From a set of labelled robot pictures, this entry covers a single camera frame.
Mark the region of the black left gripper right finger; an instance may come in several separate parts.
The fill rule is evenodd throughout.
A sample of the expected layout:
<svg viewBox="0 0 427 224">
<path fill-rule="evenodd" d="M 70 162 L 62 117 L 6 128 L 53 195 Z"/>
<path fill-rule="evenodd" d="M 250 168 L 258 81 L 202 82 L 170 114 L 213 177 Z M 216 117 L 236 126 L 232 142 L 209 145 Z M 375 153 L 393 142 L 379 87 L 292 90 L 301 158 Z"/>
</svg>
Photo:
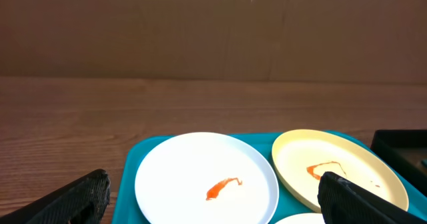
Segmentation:
<svg viewBox="0 0 427 224">
<path fill-rule="evenodd" d="M 318 203 L 326 224 L 426 224 L 333 172 L 320 179 Z"/>
</svg>

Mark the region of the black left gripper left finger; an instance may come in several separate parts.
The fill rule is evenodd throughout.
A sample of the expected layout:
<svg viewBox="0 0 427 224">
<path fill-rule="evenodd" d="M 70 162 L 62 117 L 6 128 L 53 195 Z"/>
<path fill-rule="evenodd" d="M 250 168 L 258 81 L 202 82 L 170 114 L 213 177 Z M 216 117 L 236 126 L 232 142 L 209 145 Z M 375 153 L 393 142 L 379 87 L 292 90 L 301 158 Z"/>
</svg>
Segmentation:
<svg viewBox="0 0 427 224">
<path fill-rule="evenodd" d="M 111 194 L 111 181 L 96 169 L 56 191 L 1 217 L 1 224 L 98 224 Z"/>
</svg>

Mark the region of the white front plate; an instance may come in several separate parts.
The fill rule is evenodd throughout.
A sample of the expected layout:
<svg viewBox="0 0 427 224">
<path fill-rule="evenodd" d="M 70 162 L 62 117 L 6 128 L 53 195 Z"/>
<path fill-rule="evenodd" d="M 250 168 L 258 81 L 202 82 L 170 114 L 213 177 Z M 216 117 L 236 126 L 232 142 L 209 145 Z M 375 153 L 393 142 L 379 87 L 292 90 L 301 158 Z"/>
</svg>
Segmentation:
<svg viewBox="0 0 427 224">
<path fill-rule="evenodd" d="M 275 224 L 325 224 L 321 213 L 300 213 L 280 219 Z"/>
</svg>

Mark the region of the yellow-green plate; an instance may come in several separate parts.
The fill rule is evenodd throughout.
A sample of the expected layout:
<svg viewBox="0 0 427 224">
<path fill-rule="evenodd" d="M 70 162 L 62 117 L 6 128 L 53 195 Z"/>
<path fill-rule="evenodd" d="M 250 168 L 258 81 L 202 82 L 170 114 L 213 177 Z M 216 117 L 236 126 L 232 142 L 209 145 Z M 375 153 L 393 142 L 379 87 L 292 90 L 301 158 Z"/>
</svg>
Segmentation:
<svg viewBox="0 0 427 224">
<path fill-rule="evenodd" d="M 306 207 L 319 213 L 318 187 L 331 171 L 407 211 L 409 198 L 398 176 L 375 154 L 325 131 L 298 129 L 273 143 L 272 159 L 280 181 Z"/>
</svg>

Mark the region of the white plate with ketchup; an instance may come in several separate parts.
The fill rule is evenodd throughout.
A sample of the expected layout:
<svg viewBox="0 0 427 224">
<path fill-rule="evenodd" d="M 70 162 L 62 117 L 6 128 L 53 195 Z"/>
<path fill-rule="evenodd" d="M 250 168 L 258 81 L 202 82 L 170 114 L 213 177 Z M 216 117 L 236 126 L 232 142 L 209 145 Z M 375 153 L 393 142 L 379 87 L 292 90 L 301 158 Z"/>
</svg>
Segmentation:
<svg viewBox="0 0 427 224">
<path fill-rule="evenodd" d="M 254 147 L 219 133 L 186 133 L 154 147 L 135 176 L 150 223 L 269 223 L 278 180 Z"/>
</svg>

